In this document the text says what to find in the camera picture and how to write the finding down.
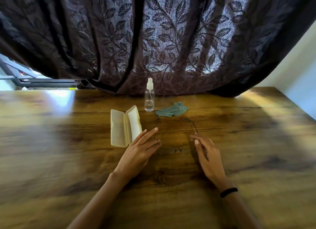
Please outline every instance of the metal frame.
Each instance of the metal frame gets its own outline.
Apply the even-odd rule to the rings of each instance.
[[[0,54],[0,68],[6,74],[0,75],[0,80],[12,80],[19,87],[76,87],[74,80],[51,79],[35,74],[31,68],[16,63],[2,54]]]

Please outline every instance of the hand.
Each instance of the hand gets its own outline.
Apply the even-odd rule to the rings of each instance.
[[[150,139],[157,131],[157,127],[150,132],[142,131],[126,149],[113,172],[125,184],[143,170],[150,156],[161,147],[160,140]]]
[[[197,133],[191,135],[191,138],[195,139],[194,144],[199,161],[207,178],[210,179],[220,191],[230,188],[231,186],[223,168],[220,151],[215,147],[212,140]]]

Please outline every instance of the liquid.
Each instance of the liquid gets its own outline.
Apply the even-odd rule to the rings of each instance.
[[[145,100],[145,111],[152,112],[155,107],[155,101],[153,100]]]

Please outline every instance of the gray-green cloth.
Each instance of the gray-green cloth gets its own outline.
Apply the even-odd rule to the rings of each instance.
[[[184,106],[182,102],[176,102],[171,107],[155,111],[160,117],[171,117],[172,115],[178,116],[185,113],[189,108]]]

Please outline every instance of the white wall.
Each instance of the white wall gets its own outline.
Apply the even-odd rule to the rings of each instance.
[[[0,68],[0,75],[6,75],[4,71]],[[11,80],[0,80],[0,91],[13,91],[15,90],[15,85]]]
[[[316,120],[316,22],[257,86],[274,86]]]

